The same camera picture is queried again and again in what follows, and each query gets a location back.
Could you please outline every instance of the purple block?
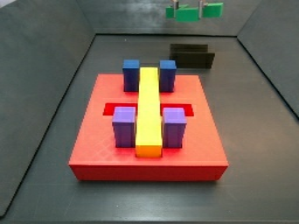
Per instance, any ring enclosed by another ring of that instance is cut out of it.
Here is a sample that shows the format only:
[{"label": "purple block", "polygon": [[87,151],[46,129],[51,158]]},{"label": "purple block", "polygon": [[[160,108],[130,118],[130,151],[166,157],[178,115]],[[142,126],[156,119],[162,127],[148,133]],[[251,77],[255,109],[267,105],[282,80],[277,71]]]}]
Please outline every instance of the purple block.
[{"label": "purple block", "polygon": [[116,107],[112,118],[116,147],[136,147],[136,108]]},{"label": "purple block", "polygon": [[163,109],[163,147],[182,148],[187,119],[183,108]]}]

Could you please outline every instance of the blue block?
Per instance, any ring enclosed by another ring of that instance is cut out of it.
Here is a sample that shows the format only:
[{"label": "blue block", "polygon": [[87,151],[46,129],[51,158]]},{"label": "blue block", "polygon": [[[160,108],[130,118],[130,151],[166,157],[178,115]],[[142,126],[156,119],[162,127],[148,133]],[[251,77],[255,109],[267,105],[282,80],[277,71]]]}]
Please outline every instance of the blue block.
[{"label": "blue block", "polygon": [[116,147],[136,147],[136,108],[116,107],[112,118]]},{"label": "blue block", "polygon": [[123,73],[124,73],[124,91],[138,92],[139,73],[140,73],[140,63],[138,59],[124,60]]},{"label": "blue block", "polygon": [[160,93],[174,91],[176,65],[174,60],[160,60],[159,89]]},{"label": "blue block", "polygon": [[186,129],[186,116],[183,108],[163,109],[163,147],[182,148]]}]

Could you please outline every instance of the rectangular block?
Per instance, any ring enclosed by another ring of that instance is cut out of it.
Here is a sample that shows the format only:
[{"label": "rectangular block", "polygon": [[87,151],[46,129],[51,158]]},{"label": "rectangular block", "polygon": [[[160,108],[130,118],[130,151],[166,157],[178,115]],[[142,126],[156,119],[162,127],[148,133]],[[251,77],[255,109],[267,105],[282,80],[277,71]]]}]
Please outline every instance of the rectangular block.
[{"label": "rectangular block", "polygon": [[204,18],[219,18],[222,17],[223,3],[208,3],[202,10],[202,16]]},{"label": "rectangular block", "polygon": [[166,18],[174,18],[174,7],[172,6],[166,7],[164,12],[166,12]]},{"label": "rectangular block", "polygon": [[170,56],[178,68],[211,68],[214,58],[214,52],[172,52]]},{"label": "rectangular block", "polygon": [[138,59],[126,59],[123,65],[124,91],[138,92],[140,63]]},{"label": "rectangular block", "polygon": [[156,67],[140,68],[135,154],[139,158],[162,156],[159,75]]},{"label": "rectangular block", "polygon": [[136,146],[136,108],[116,107],[112,125],[116,147],[134,148]]},{"label": "rectangular block", "polygon": [[186,116],[183,108],[163,109],[163,147],[182,148],[183,133],[186,129]]},{"label": "rectangular block", "polygon": [[196,22],[199,20],[199,8],[180,8],[176,11],[178,22]]},{"label": "rectangular block", "polygon": [[214,181],[220,178],[228,160],[198,76],[176,75],[175,92],[160,93],[163,105],[191,104],[194,113],[186,117],[182,149],[163,149],[163,157],[136,157],[135,149],[115,147],[112,116],[102,115],[107,102],[138,102],[136,93],[123,91],[122,74],[98,77],[70,158],[70,168],[79,180]]},{"label": "rectangular block", "polygon": [[174,91],[176,65],[174,60],[160,60],[159,90],[160,93]]}]

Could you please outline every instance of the yellow block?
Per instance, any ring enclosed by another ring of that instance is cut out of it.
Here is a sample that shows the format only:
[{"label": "yellow block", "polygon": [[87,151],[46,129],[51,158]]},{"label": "yellow block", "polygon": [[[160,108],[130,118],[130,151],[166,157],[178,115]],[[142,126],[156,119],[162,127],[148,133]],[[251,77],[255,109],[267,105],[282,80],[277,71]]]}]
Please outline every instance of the yellow block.
[{"label": "yellow block", "polygon": [[139,77],[135,154],[139,158],[163,155],[159,74],[156,67],[142,67]]}]

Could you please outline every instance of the gray floor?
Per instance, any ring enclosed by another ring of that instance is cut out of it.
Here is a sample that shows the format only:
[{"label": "gray floor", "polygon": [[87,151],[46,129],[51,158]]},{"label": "gray floor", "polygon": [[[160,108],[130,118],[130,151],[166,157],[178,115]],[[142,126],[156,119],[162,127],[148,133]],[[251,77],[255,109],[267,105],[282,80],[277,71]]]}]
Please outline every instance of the gray floor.
[{"label": "gray floor", "polygon": [[[200,74],[230,168],[216,183],[79,182],[67,166],[99,73],[155,66],[171,43],[210,44]],[[299,221],[299,125],[235,38],[99,36],[4,221]]]}]

